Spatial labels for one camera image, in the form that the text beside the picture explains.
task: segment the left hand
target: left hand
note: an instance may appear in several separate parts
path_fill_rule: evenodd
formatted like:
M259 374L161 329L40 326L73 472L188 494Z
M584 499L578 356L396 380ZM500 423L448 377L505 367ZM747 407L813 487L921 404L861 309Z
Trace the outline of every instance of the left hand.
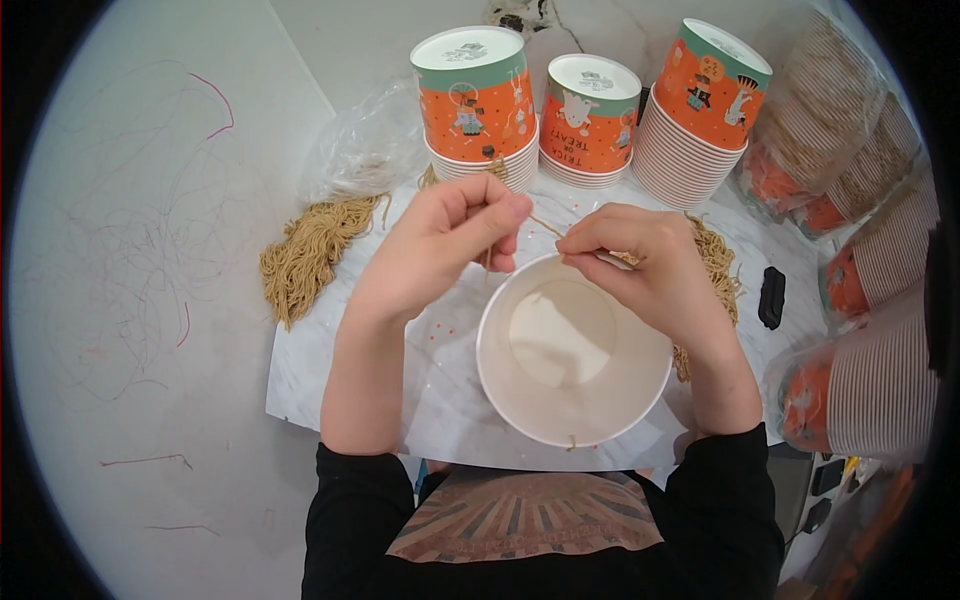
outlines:
M417 194L357 282L348 310L375 323L406 324L453 287L471 260L514 268L516 235L533 203L489 173Z

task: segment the halloween cup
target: halloween cup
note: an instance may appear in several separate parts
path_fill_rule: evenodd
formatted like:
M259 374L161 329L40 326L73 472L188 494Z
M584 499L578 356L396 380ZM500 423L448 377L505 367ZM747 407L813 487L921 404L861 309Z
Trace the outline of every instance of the halloween cup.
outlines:
M756 50L724 30L684 19L657 77L657 102L704 141L739 150L773 75Z
M640 90L634 72L613 60L553 59L540 121L542 155L588 178L622 171L630 163Z
M455 161L489 163L533 139L530 75L523 38L500 27L461 27L410 53L420 85L427 145Z

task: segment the marble table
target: marble table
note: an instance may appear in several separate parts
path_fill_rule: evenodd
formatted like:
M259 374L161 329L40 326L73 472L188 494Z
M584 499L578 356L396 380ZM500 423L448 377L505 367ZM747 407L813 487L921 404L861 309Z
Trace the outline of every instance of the marble table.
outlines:
M693 214L705 218L707 226L721 233L736 252L732 270L739 268L745 292L737 302L737 334L754 375L763 381L772 360L827 331L817 286L818 254L823 251L792 224L755 220L730 185L725 182ZM413 180L398 188L387 215L387 230L416 192ZM540 173L529 196L534 214L560 231L608 202L667 209L629 173L616 186L603 190L572 188ZM356 279L386 235L382 210L382 206L376 210L372 230L344 254L337 278L310 314L289 333L282 325L277 327L267 386L268 414L320 429L334 336ZM517 265L553 251L555 239L528 221L518 237ZM775 331L764 327L756 315L763 270L770 265L786 275L783 319ZM453 463L529 470L656 468L679 463L695 431L690 387L677 379L676 372L645 419L597 447L568 452L540 444L500 418L481 388L474 344L480 315L503 277L491 275L485 285L483 269L470 265L453 289L407 326L400 451ZM778 441L768 434L770 444Z

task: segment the hand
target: hand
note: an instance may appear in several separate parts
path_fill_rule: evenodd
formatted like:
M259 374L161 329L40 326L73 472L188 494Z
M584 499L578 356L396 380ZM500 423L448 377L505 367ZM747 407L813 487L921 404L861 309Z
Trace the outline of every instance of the hand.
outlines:
M592 251L627 252L633 271ZM669 336L691 357L709 359L736 344L730 316L716 297L693 241L689 221L676 212L605 204L557 242L564 264L606 290L645 323Z
M516 234L533 203L489 173L423 190L383 240L350 297L366 319L405 324L450 289L471 260L515 268Z

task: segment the right hand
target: right hand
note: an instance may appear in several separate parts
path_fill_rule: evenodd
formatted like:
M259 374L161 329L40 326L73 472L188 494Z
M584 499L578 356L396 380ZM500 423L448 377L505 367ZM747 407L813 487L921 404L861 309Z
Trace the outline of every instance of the right hand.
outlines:
M693 241L683 214L654 212L629 204L605 204L557 242L563 263L606 290L645 323L686 349L691 357L722 358L737 344L730 316ZM600 260L595 250L626 252L632 271Z

